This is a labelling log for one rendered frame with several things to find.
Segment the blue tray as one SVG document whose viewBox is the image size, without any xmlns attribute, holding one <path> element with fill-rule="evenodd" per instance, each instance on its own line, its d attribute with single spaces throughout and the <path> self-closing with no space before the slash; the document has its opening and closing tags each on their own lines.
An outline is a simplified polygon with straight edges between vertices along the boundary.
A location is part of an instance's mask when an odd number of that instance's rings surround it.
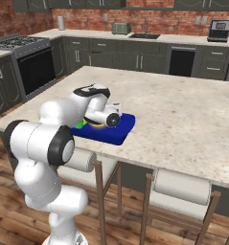
<svg viewBox="0 0 229 245">
<path fill-rule="evenodd" d="M 135 116 L 124 113 L 121 121 L 115 127 L 106 127 L 102 129 L 95 129 L 87 123 L 83 128 L 72 128 L 71 132 L 74 136 L 84 139 L 103 142 L 111 145 L 121 145 L 128 133 L 135 125 Z"/>
</svg>

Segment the yellow round fruit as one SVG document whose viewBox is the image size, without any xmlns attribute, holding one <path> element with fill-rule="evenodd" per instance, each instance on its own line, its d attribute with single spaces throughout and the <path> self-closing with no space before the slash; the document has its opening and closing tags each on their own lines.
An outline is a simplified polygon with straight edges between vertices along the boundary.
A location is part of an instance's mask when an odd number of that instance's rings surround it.
<svg viewBox="0 0 229 245">
<path fill-rule="evenodd" d="M 83 119 L 84 124 L 89 124 L 90 127 L 94 128 L 94 129 L 104 129 L 106 128 L 105 124 L 103 123 L 91 123 L 89 121 L 87 121 L 86 119 Z"/>
</svg>

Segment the green vegetable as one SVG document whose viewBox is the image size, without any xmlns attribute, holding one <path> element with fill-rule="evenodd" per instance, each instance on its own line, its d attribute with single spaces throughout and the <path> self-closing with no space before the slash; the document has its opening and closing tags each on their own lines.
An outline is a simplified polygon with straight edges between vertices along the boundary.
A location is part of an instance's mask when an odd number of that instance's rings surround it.
<svg viewBox="0 0 229 245">
<path fill-rule="evenodd" d="M 87 121 L 83 119 L 81 122 L 76 124 L 76 129 L 82 129 L 87 124 Z"/>
</svg>

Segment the dark grey base cupboard run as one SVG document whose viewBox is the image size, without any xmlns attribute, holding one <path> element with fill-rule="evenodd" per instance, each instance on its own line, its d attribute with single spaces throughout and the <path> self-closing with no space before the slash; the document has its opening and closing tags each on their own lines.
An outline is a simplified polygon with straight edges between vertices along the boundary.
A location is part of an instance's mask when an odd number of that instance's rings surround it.
<svg viewBox="0 0 229 245">
<path fill-rule="evenodd" d="M 170 44 L 88 37 L 60 36 L 51 40 L 56 76 L 70 75 L 83 66 L 167 74 Z M 201 46 L 196 75 L 192 78 L 224 80 L 229 47 Z"/>
</svg>

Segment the white cushioned wooden bar stool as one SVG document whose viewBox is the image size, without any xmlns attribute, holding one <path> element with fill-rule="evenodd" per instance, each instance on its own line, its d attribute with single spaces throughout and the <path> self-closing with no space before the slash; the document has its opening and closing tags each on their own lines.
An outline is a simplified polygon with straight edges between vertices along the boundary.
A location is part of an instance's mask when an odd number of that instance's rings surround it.
<svg viewBox="0 0 229 245">
<path fill-rule="evenodd" d="M 146 174 L 141 236 L 145 245 L 146 228 L 153 219 L 196 233 L 195 245 L 202 245 L 221 193 L 210 181 L 163 168 Z"/>
<path fill-rule="evenodd" d="M 122 215 L 122 163 L 85 149 L 76 148 L 69 162 L 57 168 L 57 174 L 68 185 L 87 189 L 97 197 L 101 245 L 107 245 L 104 197 L 113 177 L 117 176 L 118 214 Z"/>
</svg>

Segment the dark sink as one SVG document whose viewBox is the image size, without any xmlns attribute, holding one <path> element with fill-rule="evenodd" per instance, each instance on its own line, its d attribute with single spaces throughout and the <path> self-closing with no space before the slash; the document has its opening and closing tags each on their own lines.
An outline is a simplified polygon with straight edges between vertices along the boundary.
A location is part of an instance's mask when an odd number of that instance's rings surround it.
<svg viewBox="0 0 229 245">
<path fill-rule="evenodd" d="M 134 33 L 128 38 L 143 38 L 143 39 L 157 39 L 161 34 L 152 34 L 152 33 Z"/>
</svg>

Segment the black dishwasher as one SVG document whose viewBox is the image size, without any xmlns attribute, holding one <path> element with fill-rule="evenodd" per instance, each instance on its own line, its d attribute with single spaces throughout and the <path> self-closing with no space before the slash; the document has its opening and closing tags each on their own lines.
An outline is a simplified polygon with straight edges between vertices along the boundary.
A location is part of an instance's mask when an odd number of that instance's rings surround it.
<svg viewBox="0 0 229 245">
<path fill-rule="evenodd" d="M 170 44 L 166 73 L 172 76 L 194 77 L 198 67 L 200 49 L 196 45 Z"/>
</svg>

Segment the grey green toaster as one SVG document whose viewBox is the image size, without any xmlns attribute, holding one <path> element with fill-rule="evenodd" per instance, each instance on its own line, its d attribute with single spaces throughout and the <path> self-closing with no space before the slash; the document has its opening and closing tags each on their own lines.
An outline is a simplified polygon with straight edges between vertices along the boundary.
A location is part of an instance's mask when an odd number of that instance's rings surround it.
<svg viewBox="0 0 229 245">
<path fill-rule="evenodd" d="M 129 34 L 131 32 L 131 24 L 128 22 L 114 22 L 112 24 L 113 34 Z"/>
</svg>

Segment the black stove with oven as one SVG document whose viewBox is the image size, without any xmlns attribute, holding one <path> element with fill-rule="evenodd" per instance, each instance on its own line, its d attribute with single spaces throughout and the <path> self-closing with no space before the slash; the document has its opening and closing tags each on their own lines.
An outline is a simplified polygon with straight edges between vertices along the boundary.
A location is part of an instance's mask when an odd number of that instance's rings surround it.
<svg viewBox="0 0 229 245">
<path fill-rule="evenodd" d="M 23 101 L 56 83 L 49 38 L 11 34 L 0 37 L 0 50 L 12 52 Z"/>
</svg>

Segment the grey cylinder canister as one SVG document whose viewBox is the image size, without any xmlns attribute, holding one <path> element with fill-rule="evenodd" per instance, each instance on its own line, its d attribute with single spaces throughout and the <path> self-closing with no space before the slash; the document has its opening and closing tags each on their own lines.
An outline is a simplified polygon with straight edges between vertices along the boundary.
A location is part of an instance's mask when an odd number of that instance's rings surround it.
<svg viewBox="0 0 229 245">
<path fill-rule="evenodd" d="M 65 30 L 65 24 L 64 24 L 64 16 L 63 15 L 59 15 L 57 17 L 57 23 L 58 23 L 58 29 L 60 31 L 64 31 Z"/>
</svg>

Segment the dark grey base cupboards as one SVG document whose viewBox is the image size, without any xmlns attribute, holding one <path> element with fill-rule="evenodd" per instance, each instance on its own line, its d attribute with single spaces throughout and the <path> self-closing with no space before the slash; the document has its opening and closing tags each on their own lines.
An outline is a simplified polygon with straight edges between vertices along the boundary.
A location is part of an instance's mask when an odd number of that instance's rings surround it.
<svg viewBox="0 0 229 245">
<path fill-rule="evenodd" d="M 0 57 L 0 115 L 22 101 L 13 54 Z"/>
</svg>

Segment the black coffee machine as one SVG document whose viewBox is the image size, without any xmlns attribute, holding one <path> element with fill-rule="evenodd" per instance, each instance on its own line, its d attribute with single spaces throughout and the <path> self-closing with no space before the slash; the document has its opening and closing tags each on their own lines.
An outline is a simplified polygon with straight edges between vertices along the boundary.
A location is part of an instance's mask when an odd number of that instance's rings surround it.
<svg viewBox="0 0 229 245">
<path fill-rule="evenodd" d="M 213 20 L 207 40 L 209 42 L 226 42 L 229 34 L 229 20 Z"/>
</svg>

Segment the dark grey wall cupboards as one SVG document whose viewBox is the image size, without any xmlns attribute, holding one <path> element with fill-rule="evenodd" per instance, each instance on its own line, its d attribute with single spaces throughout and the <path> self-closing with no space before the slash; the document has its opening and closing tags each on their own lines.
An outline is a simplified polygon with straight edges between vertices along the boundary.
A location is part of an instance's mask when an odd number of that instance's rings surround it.
<svg viewBox="0 0 229 245">
<path fill-rule="evenodd" d="M 174 0 L 175 11 L 229 11 L 229 0 Z"/>
<path fill-rule="evenodd" d="M 46 12 L 51 9 L 118 10 L 126 0 L 11 0 L 16 12 Z"/>
</svg>

